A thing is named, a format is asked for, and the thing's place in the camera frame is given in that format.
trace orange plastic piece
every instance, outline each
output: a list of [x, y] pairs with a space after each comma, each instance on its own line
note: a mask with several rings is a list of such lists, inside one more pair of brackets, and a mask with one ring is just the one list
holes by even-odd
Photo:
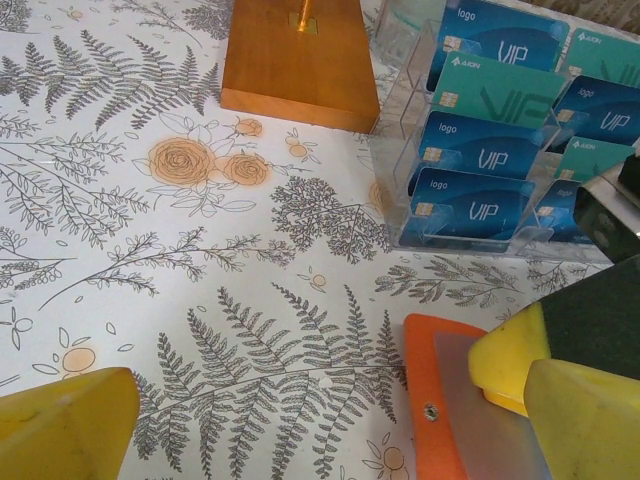
[[[429, 315], [411, 314], [404, 321], [409, 404], [413, 420], [418, 480], [468, 480], [454, 440], [445, 403], [433, 336], [457, 333], [474, 338], [484, 330]], [[438, 417], [430, 421], [425, 407], [436, 405]]]

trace yellow object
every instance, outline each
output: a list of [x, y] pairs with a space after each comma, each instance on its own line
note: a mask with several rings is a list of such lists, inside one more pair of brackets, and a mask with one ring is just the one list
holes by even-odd
[[640, 381], [538, 360], [524, 400], [554, 480], [640, 478]]
[[550, 357], [542, 307], [536, 302], [473, 345], [469, 373], [491, 403], [527, 416], [523, 394], [529, 367]]
[[138, 410], [138, 390], [126, 368], [2, 397], [0, 477], [115, 480]]

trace orange wooden block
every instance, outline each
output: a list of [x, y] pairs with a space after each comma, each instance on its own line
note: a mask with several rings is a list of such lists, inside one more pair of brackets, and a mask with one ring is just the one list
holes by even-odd
[[321, 0], [317, 34], [290, 25], [302, 0], [235, 0], [223, 108], [369, 133], [380, 108], [359, 0]]
[[[428, 315], [409, 315], [404, 321], [409, 403], [419, 480], [468, 480], [458, 454], [442, 390], [434, 334], [457, 333], [474, 338], [486, 332], [471, 325]], [[425, 407], [437, 407], [430, 421]]]

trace orange rose print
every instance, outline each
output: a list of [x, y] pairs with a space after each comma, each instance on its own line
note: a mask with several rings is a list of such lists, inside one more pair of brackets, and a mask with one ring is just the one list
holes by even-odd
[[238, 121], [238, 123], [233, 126], [233, 129], [237, 135], [258, 137], [262, 133], [262, 124], [253, 118], [245, 118], [244, 120]]
[[170, 138], [149, 152], [149, 169], [157, 181], [179, 187], [206, 183], [216, 168], [211, 149], [185, 138]]
[[260, 185], [267, 179], [269, 167], [260, 155], [240, 153], [216, 159], [215, 166], [232, 182], [239, 185]]

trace black object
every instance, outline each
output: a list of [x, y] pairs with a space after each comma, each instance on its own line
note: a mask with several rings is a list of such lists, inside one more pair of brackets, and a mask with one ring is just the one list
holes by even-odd
[[640, 254], [640, 158], [580, 186], [573, 218], [612, 262]]
[[640, 255], [539, 302], [551, 357], [640, 379]]
[[640, 157], [631, 155], [625, 160], [618, 181], [633, 195], [640, 198]]

